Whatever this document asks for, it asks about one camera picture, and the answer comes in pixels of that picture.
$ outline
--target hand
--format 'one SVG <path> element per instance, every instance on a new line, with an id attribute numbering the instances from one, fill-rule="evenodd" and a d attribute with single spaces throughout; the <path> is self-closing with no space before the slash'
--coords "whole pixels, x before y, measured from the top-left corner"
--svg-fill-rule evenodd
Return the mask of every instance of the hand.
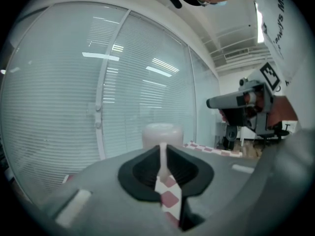
<path id="1" fill-rule="evenodd" d="M 257 92 L 255 94 L 256 94 L 255 110 L 257 112 L 260 112 L 264 107 L 263 93 Z M 250 95 L 245 94 L 244 99 L 245 99 L 245 102 L 248 104 L 250 102 Z M 280 97 L 274 96 L 274 104 L 272 106 L 270 113 L 268 114 L 268 123 L 267 123 L 268 127 L 272 127 L 276 125 L 279 121 L 283 120 L 282 115 L 281 115 L 281 112 L 283 110 L 283 107 L 282 107 L 283 101 L 284 101 L 283 96 L 280 96 Z M 222 115 L 222 119 L 226 121 L 226 117 L 224 116 L 224 113 L 222 110 L 220 110 L 220 114 Z"/>

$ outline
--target black chair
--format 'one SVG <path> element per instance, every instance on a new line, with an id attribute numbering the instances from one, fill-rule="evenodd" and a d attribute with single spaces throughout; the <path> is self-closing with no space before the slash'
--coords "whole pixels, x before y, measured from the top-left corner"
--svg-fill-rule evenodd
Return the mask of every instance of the black chair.
<path id="1" fill-rule="evenodd" d="M 279 143 L 282 139 L 282 136 L 287 136 L 290 134 L 289 131 L 287 131 L 287 127 L 289 126 L 289 124 L 286 125 L 285 130 L 282 129 L 283 125 L 282 125 L 282 121 L 278 122 L 275 126 L 273 126 L 274 129 L 274 133 L 273 134 L 268 134 L 268 135 L 260 135 L 260 137 L 262 137 L 264 139 L 264 147 L 266 147 L 268 139 L 273 138 L 275 136 L 278 137 L 277 142 Z"/>

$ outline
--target person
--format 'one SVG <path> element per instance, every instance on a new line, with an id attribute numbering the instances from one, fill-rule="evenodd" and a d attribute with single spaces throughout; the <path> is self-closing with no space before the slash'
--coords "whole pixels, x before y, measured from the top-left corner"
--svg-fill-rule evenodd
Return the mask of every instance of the person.
<path id="1" fill-rule="evenodd" d="M 202 6 L 227 0 L 197 0 Z M 314 36 L 292 0 L 255 0 L 262 14 L 264 42 L 285 81 L 286 96 L 276 96 L 268 117 L 268 126 L 283 120 L 299 120 L 302 128 L 314 128 L 314 97 L 305 92 L 314 91 L 315 44 Z M 256 98 L 263 106 L 263 97 Z"/>

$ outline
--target white cup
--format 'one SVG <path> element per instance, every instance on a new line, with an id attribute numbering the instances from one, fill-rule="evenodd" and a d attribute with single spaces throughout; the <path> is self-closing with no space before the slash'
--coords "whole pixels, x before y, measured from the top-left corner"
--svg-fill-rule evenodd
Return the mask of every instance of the white cup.
<path id="1" fill-rule="evenodd" d="M 183 146 L 184 133 L 180 126 L 169 123 L 152 123 L 142 131 L 143 148 L 153 148 L 160 143 Z"/>

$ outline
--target white ceiling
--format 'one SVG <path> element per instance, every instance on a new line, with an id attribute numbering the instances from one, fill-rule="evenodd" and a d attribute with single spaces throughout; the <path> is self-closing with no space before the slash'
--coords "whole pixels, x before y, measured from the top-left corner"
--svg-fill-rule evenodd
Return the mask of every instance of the white ceiling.
<path id="1" fill-rule="evenodd" d="M 224 6 L 207 7 L 181 1 L 181 9 L 176 9 L 169 0 L 157 1 L 174 11 L 194 30 L 209 50 L 218 70 L 220 66 L 231 63 L 226 62 L 226 53 L 249 48 L 256 55 L 260 49 L 266 54 L 265 45 L 257 44 L 254 0 L 229 0 Z"/>

